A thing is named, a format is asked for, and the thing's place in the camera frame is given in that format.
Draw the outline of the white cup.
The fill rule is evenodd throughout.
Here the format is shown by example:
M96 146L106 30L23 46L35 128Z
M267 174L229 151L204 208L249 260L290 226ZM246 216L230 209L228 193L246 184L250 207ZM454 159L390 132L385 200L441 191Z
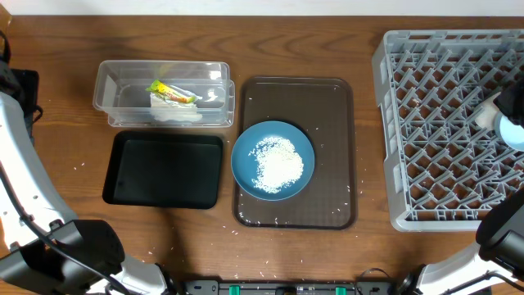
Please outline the white cup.
M500 95L500 92L487 98L484 102L477 106L480 114L475 119L475 123L483 129L495 130L497 121L501 116L499 108L495 105L495 99Z

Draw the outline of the light blue bowl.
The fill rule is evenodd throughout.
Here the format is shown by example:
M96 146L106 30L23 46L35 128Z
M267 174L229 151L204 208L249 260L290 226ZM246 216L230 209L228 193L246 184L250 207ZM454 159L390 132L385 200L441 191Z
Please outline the light blue bowl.
M524 129L520 125L513 124L507 116L501 112L495 117L495 133L510 148L524 151Z

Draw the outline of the large dark blue plate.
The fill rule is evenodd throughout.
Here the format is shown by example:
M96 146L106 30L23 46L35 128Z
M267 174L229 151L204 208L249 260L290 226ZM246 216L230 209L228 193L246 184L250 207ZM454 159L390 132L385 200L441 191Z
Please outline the large dark blue plate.
M256 164L255 160L248 156L260 140L271 136L289 139L304 162L302 176L290 187L275 194L265 193L251 182L256 176ZM236 141L231 155L233 176L239 186L253 197L270 202L297 195L312 178L314 165L314 149L308 137L294 125L276 120L261 122L246 129Z

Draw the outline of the green yellow snack wrapper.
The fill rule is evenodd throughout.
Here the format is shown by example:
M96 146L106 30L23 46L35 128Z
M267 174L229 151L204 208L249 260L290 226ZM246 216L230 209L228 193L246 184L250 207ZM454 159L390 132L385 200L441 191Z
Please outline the green yellow snack wrapper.
M147 91L155 94L158 98L166 102L177 102L182 104L193 103L197 97L195 95L184 94L180 90L160 82L158 79L153 81Z

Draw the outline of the white tissue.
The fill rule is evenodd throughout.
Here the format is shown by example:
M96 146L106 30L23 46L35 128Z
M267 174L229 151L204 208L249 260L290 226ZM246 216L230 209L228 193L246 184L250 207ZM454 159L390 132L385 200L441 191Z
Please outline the white tissue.
M150 94L150 113L158 121L188 121L196 122L202 119L202 114L198 112L194 102L181 103L165 101L157 95Z

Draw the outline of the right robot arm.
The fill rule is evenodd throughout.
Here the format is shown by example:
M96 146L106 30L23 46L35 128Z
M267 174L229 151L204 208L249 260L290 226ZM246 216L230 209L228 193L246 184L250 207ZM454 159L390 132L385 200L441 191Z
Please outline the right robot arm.
M523 145L523 80L487 98L479 106L478 126L494 130L506 144ZM523 286L523 190L491 210L476 242L450 258L409 274L395 294L474 294L506 283Z

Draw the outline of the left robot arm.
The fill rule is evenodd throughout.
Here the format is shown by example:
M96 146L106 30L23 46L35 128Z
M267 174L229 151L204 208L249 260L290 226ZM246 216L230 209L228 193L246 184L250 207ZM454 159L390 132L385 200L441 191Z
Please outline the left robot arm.
M1 224L9 253L1 279L37 294L175 294L158 264L128 256L104 220L81 220L34 149L38 73L12 70L1 51Z

